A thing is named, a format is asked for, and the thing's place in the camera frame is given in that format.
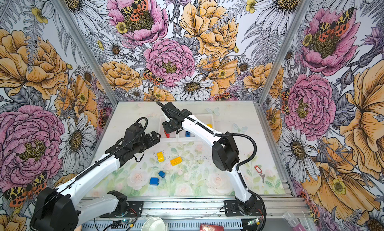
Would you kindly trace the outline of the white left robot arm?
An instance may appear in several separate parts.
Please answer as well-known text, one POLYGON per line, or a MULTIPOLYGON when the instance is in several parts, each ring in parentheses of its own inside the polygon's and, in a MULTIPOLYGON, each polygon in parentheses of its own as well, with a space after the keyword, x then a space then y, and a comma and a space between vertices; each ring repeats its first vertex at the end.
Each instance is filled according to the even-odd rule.
POLYGON ((127 196, 118 191, 90 201, 83 197, 109 174, 160 142, 155 131, 145 133, 147 124, 137 120, 115 145, 93 165, 56 188, 45 188, 37 198, 30 222, 33 231, 73 231, 87 221, 110 214, 123 217, 129 210, 127 196))

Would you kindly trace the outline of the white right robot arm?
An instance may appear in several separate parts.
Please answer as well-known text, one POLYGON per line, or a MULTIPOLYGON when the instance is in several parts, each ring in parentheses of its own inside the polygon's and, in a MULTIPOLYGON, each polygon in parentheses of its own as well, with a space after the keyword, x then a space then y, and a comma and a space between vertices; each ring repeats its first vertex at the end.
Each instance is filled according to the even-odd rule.
POLYGON ((189 110, 179 110, 172 102, 163 104, 157 101, 156 104, 161 107, 166 119, 165 122, 162 123, 166 133, 179 133, 185 130, 201 138, 211 146, 213 163, 228 176, 230 185, 234 189, 240 212, 245 216, 249 216, 252 209, 254 209, 257 204, 260 204, 261 211, 263 215, 266 216, 267 212, 264 200, 259 194, 248 188, 240 170, 242 165, 252 161, 257 154, 258 147, 255 140, 242 133, 219 132, 202 123, 189 110), (240 151, 234 139, 235 137, 245 138, 253 145, 252 155, 243 161, 239 158, 240 151))

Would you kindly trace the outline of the white three-compartment tray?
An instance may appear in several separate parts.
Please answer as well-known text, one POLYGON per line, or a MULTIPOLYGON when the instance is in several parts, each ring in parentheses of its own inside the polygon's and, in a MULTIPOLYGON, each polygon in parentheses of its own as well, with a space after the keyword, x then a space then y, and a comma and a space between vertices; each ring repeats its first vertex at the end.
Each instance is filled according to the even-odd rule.
POLYGON ((204 141, 208 144, 213 145, 214 141, 218 141, 220 137, 213 136, 213 134, 207 132, 199 125, 192 124, 191 121, 185 121, 187 122, 187 130, 183 129, 179 134, 176 134, 176 132, 170 133, 170 138, 167 138, 164 133, 164 128, 162 126, 162 123, 166 121, 165 116, 160 117, 159 122, 159 130, 158 133, 161 134, 161 140, 164 140, 165 142, 182 142, 182 143, 188 143, 188 142, 195 142, 195 141, 204 141), (190 137, 186 137, 186 131, 191 133, 190 137))

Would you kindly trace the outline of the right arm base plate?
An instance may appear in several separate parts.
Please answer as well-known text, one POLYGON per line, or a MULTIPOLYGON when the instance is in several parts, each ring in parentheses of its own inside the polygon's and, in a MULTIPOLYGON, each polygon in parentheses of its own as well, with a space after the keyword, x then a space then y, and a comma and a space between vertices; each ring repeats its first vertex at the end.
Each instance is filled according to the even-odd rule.
POLYGON ((227 217, 261 217, 266 214, 262 202, 257 200, 255 205, 246 213, 240 209, 240 201, 224 200, 224 210, 227 217))

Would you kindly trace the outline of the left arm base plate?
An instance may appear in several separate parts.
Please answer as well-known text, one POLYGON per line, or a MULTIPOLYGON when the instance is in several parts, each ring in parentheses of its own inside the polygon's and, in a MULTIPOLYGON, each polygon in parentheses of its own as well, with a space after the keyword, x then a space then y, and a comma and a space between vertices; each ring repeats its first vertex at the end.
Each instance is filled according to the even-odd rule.
POLYGON ((127 201, 127 208, 122 212, 106 213, 100 216, 100 218, 140 218, 142 216, 143 201, 127 201))

